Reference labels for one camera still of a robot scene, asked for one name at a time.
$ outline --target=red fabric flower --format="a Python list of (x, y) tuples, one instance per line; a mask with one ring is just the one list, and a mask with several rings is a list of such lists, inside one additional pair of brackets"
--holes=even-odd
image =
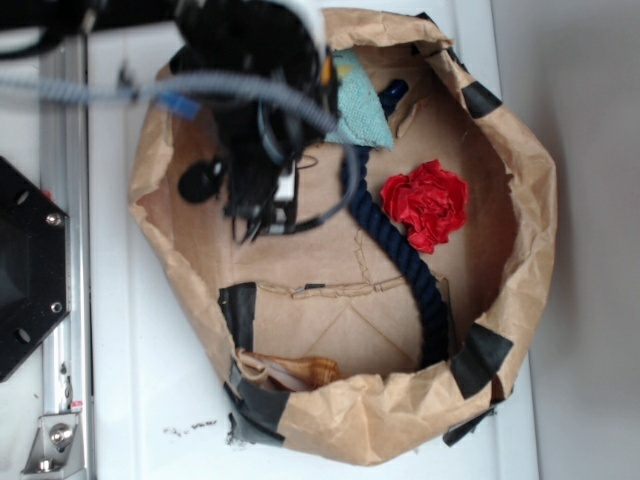
[(409, 243), (421, 252), (433, 253), (447, 243), (449, 233), (467, 221), (467, 183), (442, 170), (440, 161), (423, 163), (407, 175), (395, 175), (382, 187), (382, 209), (394, 222), (407, 227)]

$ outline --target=teal fabric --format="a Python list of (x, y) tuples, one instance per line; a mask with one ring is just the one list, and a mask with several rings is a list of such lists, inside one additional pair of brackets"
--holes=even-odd
[(353, 49), (333, 53), (333, 63), (341, 80), (338, 90), (340, 119), (338, 132), (325, 140), (367, 147), (393, 147), (393, 135), (380, 106), (378, 94)]

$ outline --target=gray wall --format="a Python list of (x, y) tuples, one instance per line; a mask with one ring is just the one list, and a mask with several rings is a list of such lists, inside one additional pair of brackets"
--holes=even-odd
[(640, 1), (493, 0), (505, 102), (554, 156), (531, 352), (544, 480), (640, 476)]

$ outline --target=wire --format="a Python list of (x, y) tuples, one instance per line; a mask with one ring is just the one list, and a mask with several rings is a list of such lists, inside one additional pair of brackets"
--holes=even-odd
[[(0, 75), (0, 89), (36, 92), (44, 101), (65, 105), (131, 104), (149, 101), (169, 92), (191, 94), (218, 94), (223, 96), (263, 101), (276, 105), (291, 115), (299, 117), (323, 135), (338, 128), (337, 120), (315, 104), (309, 97), (282, 82), (268, 80), (257, 75), (227, 71), (181, 73), (142, 86), (120, 85), (116, 88), (95, 87), (55, 78), (28, 78)], [(337, 132), (345, 153), (347, 181), (345, 193), (333, 207), (324, 213), (290, 226), (283, 233), (291, 234), (309, 230), (325, 223), (344, 208), (353, 198), (358, 187), (358, 159), (355, 149), (344, 135)]]

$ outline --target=dark blue object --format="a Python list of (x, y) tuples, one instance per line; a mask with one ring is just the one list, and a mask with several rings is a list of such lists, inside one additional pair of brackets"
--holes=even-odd
[(385, 117), (388, 118), (396, 110), (398, 102), (408, 91), (409, 85), (407, 82), (396, 79), (378, 95)]
[[(379, 98), (385, 115), (388, 117), (404, 94), (408, 91), (404, 80), (394, 80)], [(379, 205), (373, 202), (367, 189), (367, 162), (370, 147), (355, 147), (360, 164), (360, 181), (355, 197), (349, 204), (349, 211), (376, 243), (406, 277), (411, 285), (420, 310), (422, 323), (422, 362), (421, 368), (434, 365), (449, 356), (448, 310), (436, 288), (436, 280), (429, 267), (422, 261), (418, 252), (409, 244), (406, 237), (391, 223)]]

